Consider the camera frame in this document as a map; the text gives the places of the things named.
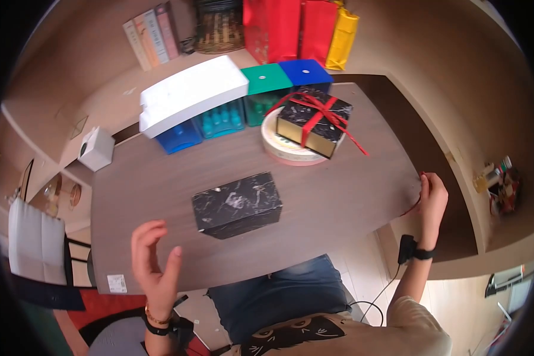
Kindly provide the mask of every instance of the round cake box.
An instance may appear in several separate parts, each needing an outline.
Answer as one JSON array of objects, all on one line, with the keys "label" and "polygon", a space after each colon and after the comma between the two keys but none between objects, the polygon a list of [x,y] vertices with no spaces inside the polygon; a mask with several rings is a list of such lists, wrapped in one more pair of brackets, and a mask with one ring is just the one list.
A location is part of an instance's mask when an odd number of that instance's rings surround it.
[{"label": "round cake box", "polygon": [[277,134],[277,115],[283,110],[280,107],[270,112],[261,125],[263,146],[267,153],[281,163],[291,166],[312,166],[326,161],[318,153],[302,148],[285,137]]}]

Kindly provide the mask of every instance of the wooden table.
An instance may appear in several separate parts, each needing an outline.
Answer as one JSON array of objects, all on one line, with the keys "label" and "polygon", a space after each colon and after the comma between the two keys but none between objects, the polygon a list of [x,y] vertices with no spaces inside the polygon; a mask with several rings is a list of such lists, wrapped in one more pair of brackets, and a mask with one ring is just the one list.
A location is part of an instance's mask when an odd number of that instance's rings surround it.
[{"label": "wooden table", "polygon": [[[331,94],[353,104],[349,131],[332,160],[309,167],[280,164],[263,150],[260,128],[246,128],[167,155],[143,135],[114,150],[94,176],[91,243],[100,293],[108,274],[125,277],[128,294],[142,294],[131,271],[130,236],[140,224],[165,219],[157,248],[163,267],[183,247],[179,291],[214,287],[268,274],[363,239],[417,201],[419,176],[384,118],[352,83]],[[191,197],[252,174],[271,171],[283,210],[278,223],[227,240],[198,232]]]}]

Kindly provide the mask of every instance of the white storage container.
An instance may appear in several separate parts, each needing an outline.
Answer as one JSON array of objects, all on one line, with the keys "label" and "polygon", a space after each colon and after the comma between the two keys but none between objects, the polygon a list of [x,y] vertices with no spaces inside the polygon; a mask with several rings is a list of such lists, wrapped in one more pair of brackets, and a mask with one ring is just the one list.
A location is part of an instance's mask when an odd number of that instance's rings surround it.
[{"label": "white storage container", "polygon": [[247,95],[249,80],[229,56],[176,73],[141,92],[140,131],[148,138]]},{"label": "white storage container", "polygon": [[107,166],[113,160],[115,139],[99,127],[83,137],[77,160],[93,172]]}]

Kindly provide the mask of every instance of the hand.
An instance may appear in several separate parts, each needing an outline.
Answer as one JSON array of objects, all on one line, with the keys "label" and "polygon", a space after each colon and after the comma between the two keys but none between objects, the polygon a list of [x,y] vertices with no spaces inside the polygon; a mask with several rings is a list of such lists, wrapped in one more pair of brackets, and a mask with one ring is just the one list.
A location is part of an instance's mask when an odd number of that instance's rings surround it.
[{"label": "hand", "polygon": [[418,248],[433,250],[439,236],[439,226],[447,207],[449,194],[443,181],[435,173],[424,173],[421,178],[422,237]]},{"label": "hand", "polygon": [[164,273],[160,271],[156,246],[166,233],[164,220],[153,220],[137,227],[131,239],[133,274],[146,295],[150,315],[157,320],[167,320],[172,313],[182,263],[182,248],[176,246]]}]

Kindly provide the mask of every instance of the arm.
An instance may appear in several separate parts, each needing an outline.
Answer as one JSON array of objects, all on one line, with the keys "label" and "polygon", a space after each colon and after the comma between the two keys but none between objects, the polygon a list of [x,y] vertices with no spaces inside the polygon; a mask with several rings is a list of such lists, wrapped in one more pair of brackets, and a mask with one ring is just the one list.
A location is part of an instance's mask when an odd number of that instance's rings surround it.
[{"label": "arm", "polygon": [[[153,220],[140,225],[131,239],[133,274],[146,295],[150,315],[159,321],[167,321],[177,295],[178,275],[182,263],[182,249],[176,246],[168,257],[164,273],[158,267],[156,244],[167,233],[163,220]],[[165,329],[168,323],[149,323]],[[144,344],[150,356],[174,355],[175,341],[169,336],[159,336],[148,329],[144,332]]]},{"label": "arm", "polygon": [[[435,173],[422,174],[420,178],[422,236],[417,243],[417,248],[431,251],[437,244],[439,226],[447,206],[449,195],[443,182]],[[419,303],[430,268],[431,259],[422,261],[412,258],[409,261],[406,271],[398,284],[398,288],[396,288],[396,292],[393,294],[392,301],[388,307],[388,314],[390,314],[391,307],[400,297],[408,295],[415,302]]]}]

